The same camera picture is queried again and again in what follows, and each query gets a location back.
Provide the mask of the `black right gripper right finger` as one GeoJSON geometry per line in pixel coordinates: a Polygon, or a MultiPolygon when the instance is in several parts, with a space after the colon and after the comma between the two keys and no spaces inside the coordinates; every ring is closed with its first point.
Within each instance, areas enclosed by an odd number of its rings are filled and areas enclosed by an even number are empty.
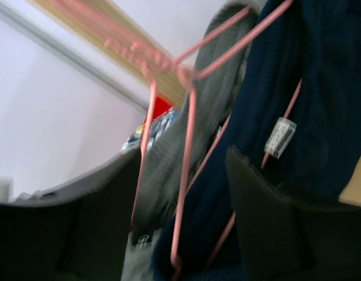
{"type": "Polygon", "coordinates": [[[279,183],[234,147],[225,163],[248,280],[361,280],[361,207],[279,183]]]}

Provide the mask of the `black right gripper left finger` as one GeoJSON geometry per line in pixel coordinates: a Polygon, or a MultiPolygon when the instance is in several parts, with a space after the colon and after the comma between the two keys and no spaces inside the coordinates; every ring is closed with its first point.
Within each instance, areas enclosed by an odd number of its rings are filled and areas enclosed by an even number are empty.
{"type": "Polygon", "coordinates": [[[0,280],[120,280],[141,152],[0,203],[0,280]]]}

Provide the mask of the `navy blue shorts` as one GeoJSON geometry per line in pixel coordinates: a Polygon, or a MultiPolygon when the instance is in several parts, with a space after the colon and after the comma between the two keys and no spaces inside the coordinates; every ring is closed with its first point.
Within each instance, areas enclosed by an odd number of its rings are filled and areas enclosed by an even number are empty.
{"type": "Polygon", "coordinates": [[[294,1],[253,41],[226,130],[162,230],[155,280],[248,280],[231,204],[230,147],[260,172],[339,202],[361,157],[361,1],[294,1]]]}

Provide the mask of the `patterned blue orange shorts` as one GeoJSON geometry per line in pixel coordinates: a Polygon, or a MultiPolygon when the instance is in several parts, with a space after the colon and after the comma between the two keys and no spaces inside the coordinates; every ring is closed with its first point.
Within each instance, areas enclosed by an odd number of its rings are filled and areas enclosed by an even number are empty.
{"type": "MultiPolygon", "coordinates": [[[[162,133],[169,128],[169,126],[174,122],[174,120],[178,117],[179,111],[170,108],[161,116],[157,117],[154,121],[152,121],[150,132],[149,132],[149,139],[147,143],[147,149],[149,150],[152,146],[152,143],[155,142],[162,133]]],[[[136,148],[140,146],[142,135],[144,133],[144,125],[141,124],[134,133],[132,133],[127,140],[123,143],[121,147],[121,151],[136,148]]]]}

